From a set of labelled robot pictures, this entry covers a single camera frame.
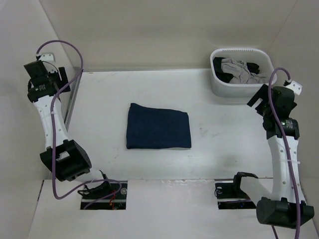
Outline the dark blue denim trousers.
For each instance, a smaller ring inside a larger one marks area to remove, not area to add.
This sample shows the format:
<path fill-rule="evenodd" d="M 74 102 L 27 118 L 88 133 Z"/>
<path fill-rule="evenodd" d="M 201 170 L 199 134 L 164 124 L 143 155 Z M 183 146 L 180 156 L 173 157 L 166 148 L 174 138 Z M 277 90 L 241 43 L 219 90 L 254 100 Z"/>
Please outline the dark blue denim trousers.
<path fill-rule="evenodd" d="M 191 148 L 188 113 L 131 103 L 128 111 L 127 149 Z"/>

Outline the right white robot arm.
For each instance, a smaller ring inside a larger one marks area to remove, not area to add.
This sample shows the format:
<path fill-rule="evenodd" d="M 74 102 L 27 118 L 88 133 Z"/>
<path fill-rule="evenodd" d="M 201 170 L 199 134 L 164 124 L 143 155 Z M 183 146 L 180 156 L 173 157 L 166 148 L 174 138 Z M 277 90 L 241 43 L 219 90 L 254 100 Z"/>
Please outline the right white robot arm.
<path fill-rule="evenodd" d="M 307 205 L 302 194 L 297 160 L 300 131 L 297 120 L 290 117 L 296 107 L 293 90 L 286 87 L 270 89 L 263 84 L 248 102 L 252 107 L 257 101 L 256 111 L 263 117 L 263 128 L 270 147 L 273 167 L 273 188 L 268 192 L 257 176 L 237 180 L 231 191 L 237 197 L 249 195 L 256 205 L 257 220 L 261 224 L 297 229 L 311 220 L 314 208 Z"/>

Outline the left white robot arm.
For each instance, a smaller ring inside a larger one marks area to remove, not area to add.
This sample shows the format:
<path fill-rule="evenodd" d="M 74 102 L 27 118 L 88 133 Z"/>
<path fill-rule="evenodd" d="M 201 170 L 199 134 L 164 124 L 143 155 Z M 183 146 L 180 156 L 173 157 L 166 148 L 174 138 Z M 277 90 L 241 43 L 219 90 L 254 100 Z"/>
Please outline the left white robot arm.
<path fill-rule="evenodd" d="M 84 188 L 95 191 L 100 198 L 108 198 L 112 186 L 101 170 L 93 169 L 86 151 L 68 135 L 62 116 L 60 94 L 70 92 L 70 84 L 63 67 L 37 59 L 24 66 L 30 76 L 27 97 L 36 107 L 45 133 L 42 163 L 60 182 L 78 180 L 89 182 Z"/>

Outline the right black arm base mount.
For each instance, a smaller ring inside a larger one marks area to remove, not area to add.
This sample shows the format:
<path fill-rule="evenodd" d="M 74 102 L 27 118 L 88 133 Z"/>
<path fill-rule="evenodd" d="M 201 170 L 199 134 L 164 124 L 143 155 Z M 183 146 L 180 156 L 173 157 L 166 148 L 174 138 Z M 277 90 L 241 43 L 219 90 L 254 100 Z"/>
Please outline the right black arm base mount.
<path fill-rule="evenodd" d="M 232 182 L 215 182 L 214 195 L 217 199 L 217 206 L 220 210 L 245 210 L 256 209 L 255 204 L 249 196 L 240 189 L 241 179 L 243 177 L 258 177 L 253 173 L 237 172 Z"/>

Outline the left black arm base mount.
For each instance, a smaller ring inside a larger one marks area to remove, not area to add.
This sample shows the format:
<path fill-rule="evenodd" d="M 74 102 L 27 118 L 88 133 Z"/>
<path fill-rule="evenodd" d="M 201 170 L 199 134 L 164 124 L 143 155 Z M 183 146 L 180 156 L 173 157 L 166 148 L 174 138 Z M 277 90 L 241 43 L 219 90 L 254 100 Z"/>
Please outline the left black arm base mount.
<path fill-rule="evenodd" d="M 78 190 L 81 196 L 81 210 L 125 210 L 127 205 L 128 182 L 104 182 L 98 187 L 84 186 Z"/>

